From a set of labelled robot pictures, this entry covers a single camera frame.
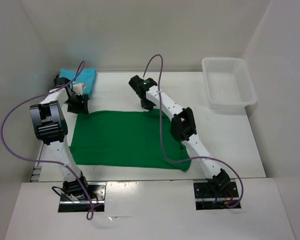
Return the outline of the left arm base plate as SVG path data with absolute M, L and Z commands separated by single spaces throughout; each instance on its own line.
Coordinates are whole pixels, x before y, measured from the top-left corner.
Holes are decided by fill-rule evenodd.
M 94 206 L 94 212 L 103 212 L 105 210 L 106 187 L 106 182 L 88 183 L 88 193 Z M 79 213 L 90 210 L 90 202 L 85 196 L 84 199 L 78 199 L 73 195 L 66 195 L 60 187 L 53 186 L 52 189 L 59 196 L 59 213 Z

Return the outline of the light blue t-shirt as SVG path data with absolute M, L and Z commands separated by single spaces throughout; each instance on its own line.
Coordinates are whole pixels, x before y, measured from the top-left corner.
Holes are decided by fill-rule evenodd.
M 67 78 L 69 80 L 72 80 L 75 75 L 76 71 L 64 68 L 60 69 L 60 78 Z M 88 98 L 90 99 L 93 94 L 96 77 L 97 72 L 94 68 L 86 68 L 82 70 L 76 80 L 69 85 L 69 88 L 73 89 L 73 84 L 85 84 L 83 94 L 88 95 Z

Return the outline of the green t-shirt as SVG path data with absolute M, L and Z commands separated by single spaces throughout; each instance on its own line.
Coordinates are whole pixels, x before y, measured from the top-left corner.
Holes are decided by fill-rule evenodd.
M 69 149 L 77 165 L 180 170 L 191 162 L 173 139 L 171 121 L 159 110 L 79 114 Z

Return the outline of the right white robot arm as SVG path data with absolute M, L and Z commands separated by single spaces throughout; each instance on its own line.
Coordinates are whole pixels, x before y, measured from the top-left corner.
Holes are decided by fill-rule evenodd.
M 128 84 L 140 98 L 144 109 L 152 110 L 154 107 L 159 107 L 169 118 L 171 136 L 190 151 L 193 160 L 199 161 L 210 193 L 215 197 L 225 193 L 231 178 L 218 161 L 213 160 L 200 140 L 192 109 L 177 104 L 158 88 L 158 84 L 152 78 L 142 79 L 135 75 Z

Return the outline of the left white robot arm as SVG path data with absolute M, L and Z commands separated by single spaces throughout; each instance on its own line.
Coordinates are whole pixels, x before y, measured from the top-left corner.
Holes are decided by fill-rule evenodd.
M 74 114 L 88 114 L 89 96 L 84 94 L 84 83 L 70 83 L 66 77 L 56 76 L 54 88 L 38 104 L 29 107 L 35 136 L 53 153 L 62 173 L 62 191 L 66 198 L 87 200 L 90 188 L 81 169 L 75 163 L 67 141 L 68 125 L 62 106 L 68 105 L 67 111 Z

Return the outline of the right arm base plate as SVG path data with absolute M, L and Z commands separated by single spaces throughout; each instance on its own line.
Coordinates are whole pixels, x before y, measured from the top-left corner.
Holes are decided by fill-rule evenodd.
M 197 211 L 228 209 L 227 204 L 234 205 L 240 196 L 235 181 L 231 181 L 217 196 L 214 195 L 207 181 L 194 181 L 193 189 Z

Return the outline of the black t-shirt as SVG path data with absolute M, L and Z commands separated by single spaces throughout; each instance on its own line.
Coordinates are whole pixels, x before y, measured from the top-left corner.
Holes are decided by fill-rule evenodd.
M 55 78 L 53 79 L 53 83 L 54 83 L 55 87 L 58 85 L 57 80 L 58 80 L 59 76 L 60 76 L 60 74 L 56 75 Z

